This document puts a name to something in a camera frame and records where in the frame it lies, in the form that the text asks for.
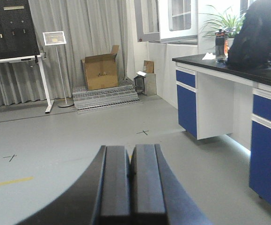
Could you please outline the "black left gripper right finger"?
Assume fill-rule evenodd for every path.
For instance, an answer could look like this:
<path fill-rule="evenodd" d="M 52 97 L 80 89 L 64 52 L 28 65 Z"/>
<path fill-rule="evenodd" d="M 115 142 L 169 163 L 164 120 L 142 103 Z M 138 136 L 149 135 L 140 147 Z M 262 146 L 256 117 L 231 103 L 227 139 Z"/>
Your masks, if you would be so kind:
<path fill-rule="evenodd" d="M 211 224 L 170 169 L 159 144 L 135 146 L 131 174 L 132 224 Z"/>

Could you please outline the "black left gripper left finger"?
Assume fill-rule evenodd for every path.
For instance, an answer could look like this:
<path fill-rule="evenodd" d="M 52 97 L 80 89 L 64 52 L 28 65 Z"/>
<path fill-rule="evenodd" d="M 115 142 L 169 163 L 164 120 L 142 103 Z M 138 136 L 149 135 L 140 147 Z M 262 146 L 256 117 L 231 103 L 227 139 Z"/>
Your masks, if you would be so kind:
<path fill-rule="evenodd" d="M 21 225 L 129 225 L 130 163 L 124 146 L 101 146 L 65 192 Z"/>

